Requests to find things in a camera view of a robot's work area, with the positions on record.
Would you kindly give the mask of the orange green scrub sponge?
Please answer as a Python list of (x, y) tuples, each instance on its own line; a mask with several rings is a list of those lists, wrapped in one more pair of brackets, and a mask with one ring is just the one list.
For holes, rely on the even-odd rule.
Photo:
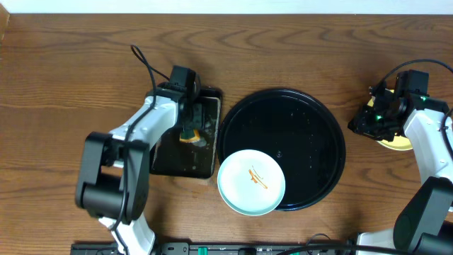
[(200, 140), (198, 130), (183, 130), (180, 133), (179, 141), (183, 143), (194, 143)]

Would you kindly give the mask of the yellow plate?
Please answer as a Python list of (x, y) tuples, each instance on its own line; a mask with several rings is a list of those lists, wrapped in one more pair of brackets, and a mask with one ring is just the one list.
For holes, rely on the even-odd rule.
[[(386, 89), (386, 91), (390, 92), (391, 94), (394, 92), (393, 89)], [(374, 101), (375, 97), (372, 96), (372, 98), (368, 101), (367, 106), (373, 107), (374, 106)], [(379, 114), (376, 116), (376, 120), (380, 120), (382, 116)], [(377, 141), (381, 146), (386, 147), (387, 149), (392, 149), (395, 151), (409, 151), (412, 150), (412, 144), (410, 140), (406, 137), (395, 135), (393, 141), (387, 141), (387, 140), (378, 140)]]

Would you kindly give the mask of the light blue plate front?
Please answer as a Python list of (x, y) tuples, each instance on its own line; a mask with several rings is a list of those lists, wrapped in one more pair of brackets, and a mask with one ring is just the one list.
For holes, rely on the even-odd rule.
[(286, 182), (279, 164), (264, 152), (245, 149), (229, 155), (217, 174), (219, 194), (234, 211), (261, 216), (282, 201)]

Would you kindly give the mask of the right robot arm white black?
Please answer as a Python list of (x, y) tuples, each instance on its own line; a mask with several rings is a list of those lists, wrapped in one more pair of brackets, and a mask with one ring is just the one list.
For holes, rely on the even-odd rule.
[(451, 254), (452, 120), (444, 101), (420, 89), (371, 91), (373, 104), (364, 105), (349, 128), (373, 140), (406, 137), (413, 148), (422, 186), (391, 229), (357, 237), (360, 253)]

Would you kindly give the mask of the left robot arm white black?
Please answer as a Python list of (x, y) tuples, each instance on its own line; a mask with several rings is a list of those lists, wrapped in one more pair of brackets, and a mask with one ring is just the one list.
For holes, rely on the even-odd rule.
[(108, 228), (119, 254), (150, 254), (156, 240), (143, 214), (149, 192), (151, 149), (175, 126), (179, 140), (200, 140), (200, 85), (164, 82), (123, 125), (85, 139), (75, 203)]

